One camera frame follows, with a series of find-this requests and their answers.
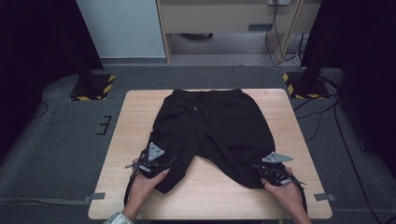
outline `light wood tabletop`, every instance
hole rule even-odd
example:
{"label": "light wood tabletop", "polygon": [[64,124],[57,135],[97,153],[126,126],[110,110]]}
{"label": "light wood tabletop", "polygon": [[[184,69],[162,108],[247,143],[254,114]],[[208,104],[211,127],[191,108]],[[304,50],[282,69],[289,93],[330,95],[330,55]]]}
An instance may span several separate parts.
{"label": "light wood tabletop", "polygon": [[[304,182],[308,215],[330,218],[328,201],[316,201],[314,194],[324,193],[289,97],[281,89],[242,89],[260,107],[276,143],[276,152],[294,158],[284,164]],[[102,200],[92,200],[89,217],[108,219],[122,211],[123,196],[132,163],[146,147],[152,124],[172,90],[129,91],[111,140],[95,193]],[[288,219],[275,198],[264,189],[247,189],[225,175],[211,161],[195,156],[186,176],[168,193],[154,190],[137,219]]]}

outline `gray carpet floor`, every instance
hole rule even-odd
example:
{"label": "gray carpet floor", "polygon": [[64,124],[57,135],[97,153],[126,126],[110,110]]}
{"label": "gray carpet floor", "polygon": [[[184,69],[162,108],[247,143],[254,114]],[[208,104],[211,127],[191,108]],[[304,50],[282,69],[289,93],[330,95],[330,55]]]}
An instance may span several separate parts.
{"label": "gray carpet floor", "polygon": [[[39,198],[82,201],[94,193],[123,99],[130,90],[286,89],[282,75],[298,67],[123,66],[107,67],[116,76],[102,101],[69,101],[78,76],[56,81],[44,90],[43,104],[0,167],[0,199]],[[329,72],[337,78],[337,73]],[[319,112],[338,96],[313,100],[296,117]],[[295,108],[306,100],[290,99]],[[370,206],[381,222],[396,216],[396,180],[373,152],[362,151],[346,112],[336,107],[346,144]],[[105,135],[101,123],[112,120]],[[298,119],[333,215],[314,223],[375,223],[352,161],[337,129],[333,110]],[[0,203],[0,223],[102,223],[88,218],[89,205]],[[262,220],[255,223],[277,223]]]}

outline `black pants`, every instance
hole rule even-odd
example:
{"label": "black pants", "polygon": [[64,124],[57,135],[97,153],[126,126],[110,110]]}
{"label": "black pants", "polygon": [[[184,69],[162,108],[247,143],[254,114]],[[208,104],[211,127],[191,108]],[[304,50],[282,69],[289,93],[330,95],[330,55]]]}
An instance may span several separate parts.
{"label": "black pants", "polygon": [[209,159],[237,183],[262,189],[251,164],[275,151],[274,138],[256,102],[241,90],[174,90],[163,101],[150,134],[165,153],[160,163],[174,161],[156,187],[162,193],[180,181],[195,155]]}

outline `hand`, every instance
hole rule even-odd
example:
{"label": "hand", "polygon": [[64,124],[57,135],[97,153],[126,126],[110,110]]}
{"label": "hand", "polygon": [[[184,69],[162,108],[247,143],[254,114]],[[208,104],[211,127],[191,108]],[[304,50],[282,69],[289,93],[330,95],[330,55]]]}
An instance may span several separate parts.
{"label": "hand", "polygon": [[[287,167],[286,170],[292,174],[291,168]],[[294,223],[311,223],[304,210],[300,191],[293,182],[276,187],[262,179],[262,184],[266,190],[276,197],[276,200],[288,212]]]}
{"label": "hand", "polygon": [[168,173],[169,169],[160,172],[151,179],[147,179],[145,176],[141,175],[139,171],[137,171],[137,176],[134,179],[134,183],[132,184],[131,190],[129,192],[128,203],[125,205],[122,213],[134,221],[143,205],[143,202],[149,197],[155,186],[157,186],[157,184],[159,184]]}

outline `white wall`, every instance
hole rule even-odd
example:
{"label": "white wall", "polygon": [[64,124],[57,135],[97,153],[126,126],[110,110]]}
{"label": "white wall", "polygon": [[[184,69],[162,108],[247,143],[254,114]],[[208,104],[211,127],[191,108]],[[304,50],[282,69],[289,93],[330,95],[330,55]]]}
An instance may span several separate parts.
{"label": "white wall", "polygon": [[101,58],[165,58],[155,0],[77,0]]}

